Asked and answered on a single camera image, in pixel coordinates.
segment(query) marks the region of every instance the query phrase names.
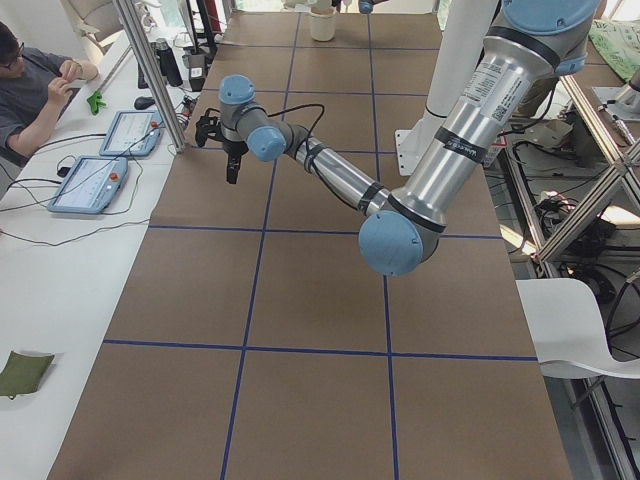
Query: computer mouse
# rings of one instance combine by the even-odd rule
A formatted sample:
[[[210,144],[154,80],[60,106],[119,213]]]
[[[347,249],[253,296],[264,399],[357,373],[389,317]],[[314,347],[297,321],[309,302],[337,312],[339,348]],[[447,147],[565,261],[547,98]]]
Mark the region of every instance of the computer mouse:
[[[156,103],[156,101],[153,99],[153,97],[138,97],[136,98],[136,101],[133,102],[133,107],[136,110],[145,110],[154,103]]]

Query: grid floor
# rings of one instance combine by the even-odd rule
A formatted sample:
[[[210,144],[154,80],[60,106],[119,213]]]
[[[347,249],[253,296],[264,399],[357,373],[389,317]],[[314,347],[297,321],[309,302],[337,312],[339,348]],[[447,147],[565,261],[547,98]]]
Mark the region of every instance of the grid floor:
[[[316,136],[400,185],[435,17],[340,15],[326,45],[305,20],[234,17],[196,118],[242,73],[269,112],[325,104]],[[225,167],[176,158],[50,478],[571,478],[481,171],[433,258],[386,278],[287,159]]]

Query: white container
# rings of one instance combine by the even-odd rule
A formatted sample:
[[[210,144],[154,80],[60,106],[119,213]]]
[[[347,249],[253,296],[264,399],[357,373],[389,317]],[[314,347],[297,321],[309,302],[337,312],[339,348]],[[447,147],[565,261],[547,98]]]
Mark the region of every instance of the white container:
[[[336,34],[336,11],[321,14],[309,12],[309,30],[311,38],[318,42],[328,42]]]

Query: black bottle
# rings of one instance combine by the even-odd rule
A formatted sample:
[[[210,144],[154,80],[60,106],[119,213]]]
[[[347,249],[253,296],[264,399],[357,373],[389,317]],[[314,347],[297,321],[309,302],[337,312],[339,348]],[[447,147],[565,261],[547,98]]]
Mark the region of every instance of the black bottle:
[[[160,72],[162,75],[166,75],[169,85],[172,87],[182,85],[182,76],[176,63],[176,57],[173,55],[173,50],[169,48],[166,39],[158,38],[156,40],[156,53],[160,59]]]

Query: black band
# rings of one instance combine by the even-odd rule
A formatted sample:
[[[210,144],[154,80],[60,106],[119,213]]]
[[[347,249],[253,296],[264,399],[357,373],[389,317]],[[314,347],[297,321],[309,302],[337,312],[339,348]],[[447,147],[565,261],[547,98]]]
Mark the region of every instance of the black band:
[[[551,64],[554,70],[560,65],[560,57],[555,51],[547,47],[540,40],[536,40],[525,33],[506,27],[491,27],[487,32],[487,37],[501,37],[518,43],[544,58]]]
[[[315,161],[316,157],[318,156],[318,154],[324,150],[325,147],[323,144],[319,143],[318,145],[316,145],[315,147],[313,147],[311,150],[309,150],[309,152],[307,153],[307,156],[304,157],[304,170],[307,173],[311,173],[311,167],[315,166],[313,164],[313,162]]]
[[[444,144],[444,148],[467,157],[469,160],[482,163],[482,159],[487,155],[487,150],[467,142],[464,138],[457,136],[444,127],[440,127],[434,137]]]
[[[234,132],[238,131],[237,130],[238,122],[242,117],[244,117],[247,113],[249,113],[252,110],[262,110],[265,113],[265,115],[267,113],[264,107],[262,107],[260,104],[255,102],[247,103],[242,108],[238,108],[236,111],[233,112],[233,114],[231,115],[231,123],[233,124],[233,128],[229,128],[229,127],[227,128],[229,128],[229,130],[233,130]]]
[[[369,208],[371,200],[373,200],[373,197],[375,197],[376,194],[383,188],[384,186],[379,184],[378,182],[373,182],[371,185],[369,185],[369,188],[367,188],[367,191],[364,192],[364,195],[362,195],[362,198],[358,202],[358,211],[362,212],[363,215],[366,215],[367,208]]]
[[[425,105],[425,108],[427,109],[427,112],[429,112],[429,114],[430,114],[430,115],[433,115],[434,117],[437,117],[437,118],[447,118],[447,116],[446,116],[446,115],[445,115],[445,116],[442,116],[442,115],[438,115],[437,113],[433,113],[431,110],[429,110],[429,107],[427,107],[426,105]]]
[[[424,217],[412,212],[407,207],[402,205],[393,195],[389,194],[387,198],[389,205],[396,209],[398,213],[400,213],[403,217],[407,217],[413,223],[417,223],[421,227],[426,228],[427,230],[431,230],[432,232],[442,233],[444,232],[445,227],[442,225],[438,225],[430,220],[427,220]]]

